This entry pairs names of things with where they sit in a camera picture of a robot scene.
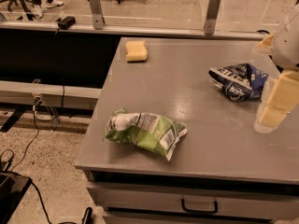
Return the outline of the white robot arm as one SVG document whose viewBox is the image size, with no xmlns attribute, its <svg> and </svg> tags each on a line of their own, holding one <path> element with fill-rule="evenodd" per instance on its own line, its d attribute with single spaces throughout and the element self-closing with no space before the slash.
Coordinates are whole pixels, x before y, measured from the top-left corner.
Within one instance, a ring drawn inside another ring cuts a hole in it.
<svg viewBox="0 0 299 224">
<path fill-rule="evenodd" d="M 271 133 L 299 105 L 299 5 L 278 26 L 272 39 L 272 61 L 283 69 L 268 78 L 256 113 L 254 129 Z"/>
</svg>

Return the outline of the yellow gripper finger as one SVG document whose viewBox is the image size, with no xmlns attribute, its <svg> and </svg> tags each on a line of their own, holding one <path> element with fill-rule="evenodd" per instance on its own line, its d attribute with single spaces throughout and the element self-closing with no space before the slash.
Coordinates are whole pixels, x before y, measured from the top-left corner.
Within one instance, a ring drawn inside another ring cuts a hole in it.
<svg viewBox="0 0 299 224">
<path fill-rule="evenodd" d="M 258 53 L 271 55 L 272 54 L 272 43 L 275 33 L 268 34 L 262 41 L 258 42 L 253 50 Z"/>
<path fill-rule="evenodd" d="M 258 133 L 273 132 L 299 105 L 299 73 L 286 70 L 277 77 L 270 77 L 263 87 L 254 129 Z"/>
</svg>

